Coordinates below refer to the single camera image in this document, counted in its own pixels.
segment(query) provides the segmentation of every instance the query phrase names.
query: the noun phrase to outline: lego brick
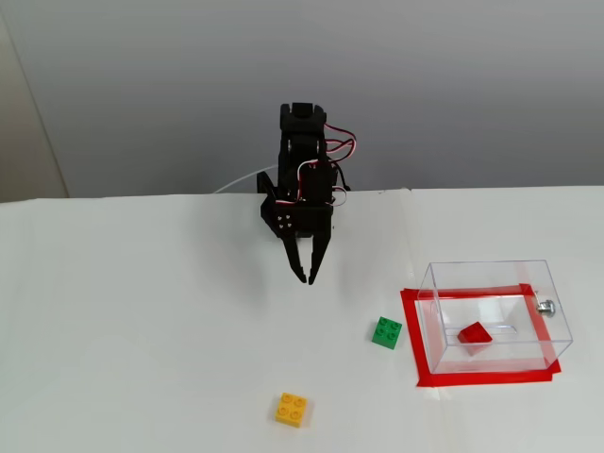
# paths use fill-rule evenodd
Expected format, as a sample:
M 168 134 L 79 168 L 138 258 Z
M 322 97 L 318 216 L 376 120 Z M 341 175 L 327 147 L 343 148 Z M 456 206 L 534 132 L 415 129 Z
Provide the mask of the lego brick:
M 461 343 L 464 344 L 490 343 L 493 340 L 493 337 L 489 335 L 489 332 L 487 332 L 486 329 L 482 326 L 482 324 L 478 322 L 463 329 L 459 333 L 457 338 Z M 489 345 L 468 345 L 465 347 L 465 350 L 468 352 L 468 354 L 474 356 L 486 347 L 489 347 Z
M 306 406 L 306 398 L 295 394 L 283 394 L 279 400 L 275 420 L 285 425 L 300 428 Z
M 401 324 L 388 318 L 381 316 L 377 321 L 374 338 L 371 340 L 375 344 L 394 349 L 398 334 L 400 333 Z

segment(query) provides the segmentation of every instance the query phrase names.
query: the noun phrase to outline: red lego brick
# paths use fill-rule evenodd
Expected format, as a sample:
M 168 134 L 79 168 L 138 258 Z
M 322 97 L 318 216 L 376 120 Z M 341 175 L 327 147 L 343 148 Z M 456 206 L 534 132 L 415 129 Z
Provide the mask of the red lego brick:
M 481 323 L 474 323 L 471 326 L 466 327 L 457 336 L 461 343 L 490 343 L 493 337 L 489 335 L 489 332 L 485 330 Z M 468 354 L 474 356 L 485 347 L 489 347 L 487 344 L 480 346 L 466 346 Z

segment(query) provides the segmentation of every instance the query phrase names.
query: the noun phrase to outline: wire bundle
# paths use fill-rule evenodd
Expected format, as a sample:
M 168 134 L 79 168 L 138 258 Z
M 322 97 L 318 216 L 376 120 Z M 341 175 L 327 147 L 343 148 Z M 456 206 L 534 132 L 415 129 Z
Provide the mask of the wire bundle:
M 340 132 L 343 134 L 346 134 L 347 136 L 349 136 L 350 138 L 348 140 L 337 140 L 337 139 L 326 139 L 325 142 L 327 145 L 330 144 L 337 144 L 337 146 L 335 146 L 334 148 L 328 149 L 327 153 L 328 154 L 333 154 L 333 153 L 337 153 L 338 151 L 342 151 L 343 149 L 349 148 L 348 152 L 337 159 L 332 159 L 329 158 L 329 163 L 331 163 L 331 165 L 336 168 L 338 170 L 338 172 L 340 173 L 340 178 L 342 179 L 342 186 L 333 186 L 333 190 L 336 192 L 344 192 L 344 201 L 340 204 L 334 205 L 334 201 L 335 201 L 335 197 L 332 198 L 331 203 L 328 203 L 329 205 L 333 206 L 333 207 L 337 207 L 337 206 L 341 206 L 346 202 L 347 199 L 347 192 L 350 190 L 350 188 L 348 186 L 346 186 L 346 183 L 344 181 L 344 173 L 342 172 L 342 168 L 340 168 L 340 164 L 339 162 L 341 162 L 344 159 L 348 159 L 349 157 L 351 157 L 353 154 L 355 154 L 355 150 L 357 149 L 357 136 L 355 134 L 353 134 L 352 132 L 345 130 L 345 129 L 341 129 L 339 127 L 336 126 L 332 126 L 332 125 L 328 125 L 325 124 L 325 129 L 329 129 L 329 130 L 333 130 L 335 132 Z M 294 205 L 299 201 L 303 201 L 302 198 L 302 180 L 300 178 L 300 170 L 302 169 L 302 167 L 304 165 L 314 165 L 319 161 L 319 159 L 311 159 L 311 160 L 305 160 L 304 162 L 302 162 L 300 165 L 298 165 L 298 169 L 297 169 L 297 179 L 298 179 L 298 193 L 297 193 L 297 197 L 295 199 L 295 201 L 288 201 L 288 200 L 277 200 L 277 203 L 280 205 Z

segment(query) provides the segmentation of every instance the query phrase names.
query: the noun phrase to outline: yellow lego brick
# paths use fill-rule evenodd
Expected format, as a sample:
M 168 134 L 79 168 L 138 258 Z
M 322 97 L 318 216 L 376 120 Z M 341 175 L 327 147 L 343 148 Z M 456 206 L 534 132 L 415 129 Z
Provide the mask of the yellow lego brick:
M 306 398 L 295 394 L 283 394 L 279 400 L 275 420 L 292 427 L 300 428 L 306 409 Z

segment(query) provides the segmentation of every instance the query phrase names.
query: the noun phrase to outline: green lego brick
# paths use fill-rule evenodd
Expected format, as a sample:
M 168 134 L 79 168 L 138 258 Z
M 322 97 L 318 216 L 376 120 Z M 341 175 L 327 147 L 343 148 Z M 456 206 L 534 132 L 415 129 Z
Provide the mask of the green lego brick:
M 371 341 L 375 344 L 394 349 L 396 346 L 396 340 L 398 340 L 400 328 L 400 323 L 381 316 L 379 321 L 377 321 L 374 338 Z

